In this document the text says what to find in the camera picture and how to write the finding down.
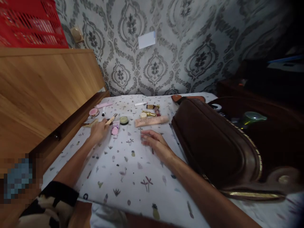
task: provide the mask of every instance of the brown leather bag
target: brown leather bag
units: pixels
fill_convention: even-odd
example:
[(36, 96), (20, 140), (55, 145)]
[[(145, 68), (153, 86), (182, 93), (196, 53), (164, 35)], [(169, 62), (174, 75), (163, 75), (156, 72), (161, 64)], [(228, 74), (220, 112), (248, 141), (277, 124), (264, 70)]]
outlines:
[(246, 200), (282, 200), (303, 190), (304, 121), (284, 107), (250, 98), (223, 97), (229, 117), (255, 111), (268, 119), (246, 129), (197, 99), (185, 99), (172, 120), (189, 165), (224, 195)]

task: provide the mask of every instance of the person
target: person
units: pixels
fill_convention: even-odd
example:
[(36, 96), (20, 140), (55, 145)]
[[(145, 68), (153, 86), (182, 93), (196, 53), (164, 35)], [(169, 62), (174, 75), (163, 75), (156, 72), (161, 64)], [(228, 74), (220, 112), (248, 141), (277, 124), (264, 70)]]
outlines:
[[(103, 119), (91, 128), (82, 147), (21, 214), (17, 227), (67, 227), (78, 198), (73, 187), (82, 171), (73, 167), (82, 167), (93, 146), (106, 138), (109, 126), (105, 123)], [(260, 227), (176, 156), (162, 135), (145, 130), (141, 131), (141, 137), (142, 143), (152, 147), (161, 162), (175, 174), (211, 227)]]

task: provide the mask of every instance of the white paper note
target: white paper note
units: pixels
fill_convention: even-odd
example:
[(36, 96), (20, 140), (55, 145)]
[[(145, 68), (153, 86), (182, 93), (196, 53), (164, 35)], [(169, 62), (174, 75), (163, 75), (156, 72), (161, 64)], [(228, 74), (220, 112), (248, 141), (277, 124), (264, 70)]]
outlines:
[(138, 37), (139, 49), (151, 46), (153, 44), (155, 44), (155, 31)]

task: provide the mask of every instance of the white bedsheet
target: white bedsheet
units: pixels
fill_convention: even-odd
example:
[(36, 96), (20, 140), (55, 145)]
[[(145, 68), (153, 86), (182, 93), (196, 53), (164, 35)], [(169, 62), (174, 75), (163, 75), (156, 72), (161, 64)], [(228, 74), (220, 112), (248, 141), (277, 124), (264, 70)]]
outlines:
[[(217, 98), (211, 93), (204, 92), (182, 95), (204, 96), (206, 102)], [(120, 125), (117, 139), (113, 139), (113, 135), (109, 134), (101, 145), (93, 148), (76, 186), (79, 197), (181, 227), (209, 227), (174, 174), (161, 164), (150, 147), (141, 144), (140, 131), (152, 129), (161, 133), (176, 155), (186, 161), (169, 125), (178, 108), (171, 96), (125, 95), (105, 98), (102, 103), (108, 101), (113, 105), (106, 108), (105, 117), (111, 118), (117, 113), (120, 116), (127, 116), (129, 124)], [(147, 109), (144, 105), (135, 107), (134, 104), (143, 101), (160, 105), (161, 115), (168, 115), (170, 122), (135, 128), (135, 119), (139, 118), (142, 110)], [(43, 188), (89, 135), (89, 128), (82, 127), (78, 131), (44, 174)], [(298, 217), (300, 196), (301, 194), (293, 194), (282, 203), (271, 204), (246, 203), (238, 200), (232, 202), (262, 227), (290, 227), (290, 222)]]

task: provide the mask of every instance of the makeup product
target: makeup product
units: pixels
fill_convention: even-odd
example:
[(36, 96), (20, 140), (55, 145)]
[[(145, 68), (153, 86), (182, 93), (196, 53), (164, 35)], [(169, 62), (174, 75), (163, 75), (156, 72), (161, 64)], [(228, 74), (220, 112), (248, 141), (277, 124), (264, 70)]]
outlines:
[(97, 108), (93, 108), (89, 111), (89, 115), (92, 117), (96, 117), (99, 114), (99, 110)]
[(85, 121), (82, 126), (83, 127), (92, 127), (94, 126), (94, 124), (96, 124), (98, 122), (98, 119), (88, 119), (87, 121)]
[(135, 104), (135, 106), (145, 105), (145, 104), (147, 104), (147, 103), (148, 103), (147, 101), (146, 101), (146, 102), (141, 102), (141, 103)]
[(154, 111), (155, 111), (155, 114), (156, 114), (157, 116), (161, 116), (161, 114), (159, 113), (159, 110), (158, 110), (157, 107), (154, 108)]
[(105, 106), (105, 107), (102, 107), (102, 116), (105, 116), (105, 108), (106, 108), (107, 106)]
[(97, 104), (94, 106), (94, 108), (102, 108), (102, 107), (109, 106), (109, 105), (112, 105), (112, 103), (106, 102), (106, 103), (102, 103), (102, 104)]
[(142, 127), (142, 126), (153, 125), (153, 124), (163, 124), (168, 121), (169, 121), (169, 118), (167, 116), (136, 119), (135, 127)]
[(144, 119), (144, 118), (147, 117), (147, 114), (146, 114), (145, 112), (142, 112), (141, 114), (139, 114), (139, 117), (140, 117), (141, 119)]
[(119, 125), (120, 125), (120, 121), (113, 121), (113, 125), (112, 125), (112, 135), (117, 135), (118, 134), (118, 130), (119, 130)]
[(116, 116), (117, 116), (117, 113), (115, 113), (114, 116), (112, 116), (111, 119), (109, 119), (105, 125), (109, 125), (110, 123), (112, 123)]
[[(107, 121), (109, 121), (110, 119), (107, 119)], [(113, 122), (112, 123), (110, 123), (109, 125), (111, 126), (113, 124)]]
[(155, 107), (160, 108), (158, 104), (157, 105), (147, 104), (147, 109), (154, 109)]
[(145, 113), (147, 114), (147, 116), (153, 116), (153, 117), (156, 116), (155, 113), (151, 113), (151, 112), (149, 112), (149, 111), (142, 110), (142, 112), (145, 112)]
[(126, 117), (126, 116), (120, 117), (119, 121), (120, 121), (121, 125), (127, 125), (129, 123), (128, 117)]

